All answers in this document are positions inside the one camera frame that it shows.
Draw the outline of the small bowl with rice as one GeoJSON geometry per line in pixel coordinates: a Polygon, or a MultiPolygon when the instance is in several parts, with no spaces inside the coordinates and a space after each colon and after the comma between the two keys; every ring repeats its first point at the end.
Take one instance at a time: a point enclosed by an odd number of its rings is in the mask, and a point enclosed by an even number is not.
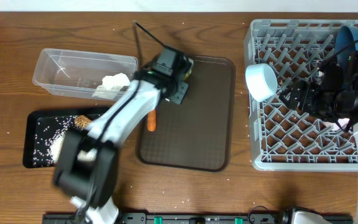
{"type": "Polygon", "coordinates": [[[269,99],[277,92],[277,78],[272,67],[266,63],[246,68],[246,84],[251,97],[258,102],[269,99]]]}

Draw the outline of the orange carrot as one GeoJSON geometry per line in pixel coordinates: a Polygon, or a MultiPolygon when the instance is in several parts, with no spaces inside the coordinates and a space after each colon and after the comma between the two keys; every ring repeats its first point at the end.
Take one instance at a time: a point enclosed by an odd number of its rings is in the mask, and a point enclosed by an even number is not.
{"type": "Polygon", "coordinates": [[[150,132],[154,132],[157,127],[157,114],[156,110],[152,110],[147,115],[147,130],[150,132]]]}

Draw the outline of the white napkin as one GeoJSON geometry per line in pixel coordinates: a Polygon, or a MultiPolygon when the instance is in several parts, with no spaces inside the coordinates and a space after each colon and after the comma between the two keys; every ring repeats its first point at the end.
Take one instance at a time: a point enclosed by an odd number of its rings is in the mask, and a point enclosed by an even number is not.
{"type": "Polygon", "coordinates": [[[102,84],[96,88],[92,97],[113,100],[124,87],[130,85],[130,82],[125,73],[118,73],[113,76],[107,75],[102,79],[102,84]]]}

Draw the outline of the dark blue bowl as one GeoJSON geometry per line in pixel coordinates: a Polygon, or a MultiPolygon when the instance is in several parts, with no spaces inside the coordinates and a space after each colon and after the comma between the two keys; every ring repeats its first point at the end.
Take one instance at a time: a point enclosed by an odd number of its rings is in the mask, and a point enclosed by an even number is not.
{"type": "MultiPolygon", "coordinates": [[[[344,26],[337,33],[334,53],[342,50],[351,42],[358,40],[358,27],[344,26]]],[[[347,70],[348,58],[352,51],[358,50],[358,43],[349,46],[345,51],[337,55],[337,63],[345,72],[347,70]]]]}

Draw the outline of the brown food scrap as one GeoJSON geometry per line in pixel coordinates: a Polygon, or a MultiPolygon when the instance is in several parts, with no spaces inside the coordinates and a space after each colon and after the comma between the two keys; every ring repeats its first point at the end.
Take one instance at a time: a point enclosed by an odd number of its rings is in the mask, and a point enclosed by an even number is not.
{"type": "Polygon", "coordinates": [[[74,119],[75,127],[79,130],[85,129],[85,127],[87,127],[87,125],[89,125],[90,122],[92,122],[92,120],[85,115],[77,116],[74,119]]]}

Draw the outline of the pink cup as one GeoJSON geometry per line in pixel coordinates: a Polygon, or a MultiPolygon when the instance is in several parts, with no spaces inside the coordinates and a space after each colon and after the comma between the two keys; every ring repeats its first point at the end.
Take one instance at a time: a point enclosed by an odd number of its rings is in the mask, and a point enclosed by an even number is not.
{"type": "Polygon", "coordinates": [[[342,118],[342,119],[338,119],[338,121],[336,123],[332,124],[332,130],[333,131],[337,131],[339,129],[343,129],[347,126],[349,122],[349,118],[342,118]]]}

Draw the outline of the foil wrapper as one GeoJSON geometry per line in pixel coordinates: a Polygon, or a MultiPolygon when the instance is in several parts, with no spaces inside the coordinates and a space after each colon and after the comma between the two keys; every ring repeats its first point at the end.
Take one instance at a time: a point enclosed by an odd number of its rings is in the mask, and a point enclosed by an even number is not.
{"type": "Polygon", "coordinates": [[[185,74],[184,80],[187,80],[188,77],[191,75],[191,72],[192,72],[192,69],[193,69],[193,66],[194,66],[193,59],[189,58],[188,62],[189,62],[189,67],[188,67],[188,70],[187,70],[187,72],[185,74]]]}

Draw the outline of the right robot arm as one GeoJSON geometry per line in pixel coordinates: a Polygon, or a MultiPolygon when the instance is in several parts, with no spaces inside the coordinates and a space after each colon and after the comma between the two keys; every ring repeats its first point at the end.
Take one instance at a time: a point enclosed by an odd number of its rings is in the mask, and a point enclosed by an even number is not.
{"type": "MultiPolygon", "coordinates": [[[[344,132],[351,130],[358,154],[358,50],[347,58],[342,69],[335,58],[319,65],[320,83],[298,80],[279,94],[279,99],[290,110],[300,110],[329,123],[339,124],[347,119],[344,132]]],[[[358,223],[358,199],[355,223],[358,223]]]]}

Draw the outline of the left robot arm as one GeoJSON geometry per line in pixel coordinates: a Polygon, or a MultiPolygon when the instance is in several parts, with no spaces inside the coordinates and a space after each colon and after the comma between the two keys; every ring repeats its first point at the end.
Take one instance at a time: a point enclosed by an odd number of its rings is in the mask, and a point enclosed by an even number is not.
{"type": "Polygon", "coordinates": [[[71,197],[76,212],[69,223],[114,223],[119,214],[112,200],[119,152],[128,135],[169,92],[157,81],[131,81],[124,95],[84,130],[67,131],[53,183],[71,197]]]}

